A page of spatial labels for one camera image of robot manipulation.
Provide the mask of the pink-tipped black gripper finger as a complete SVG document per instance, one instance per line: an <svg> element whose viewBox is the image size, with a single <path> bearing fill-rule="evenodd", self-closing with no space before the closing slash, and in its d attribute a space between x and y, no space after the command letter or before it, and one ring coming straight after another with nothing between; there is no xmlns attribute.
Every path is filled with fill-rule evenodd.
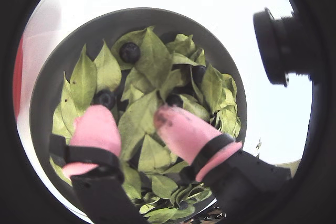
<svg viewBox="0 0 336 224"><path fill-rule="evenodd" d="M90 106L75 119L69 145L63 136L51 134L49 151L64 160L62 173L71 180L77 199L93 223L147 222L122 188L121 139L114 117L105 106Z"/></svg>
<svg viewBox="0 0 336 224"><path fill-rule="evenodd" d="M189 178L204 183L228 216L262 210L292 179L290 169L243 151L230 134L182 108L160 107L154 125L169 150L187 162Z"/></svg>

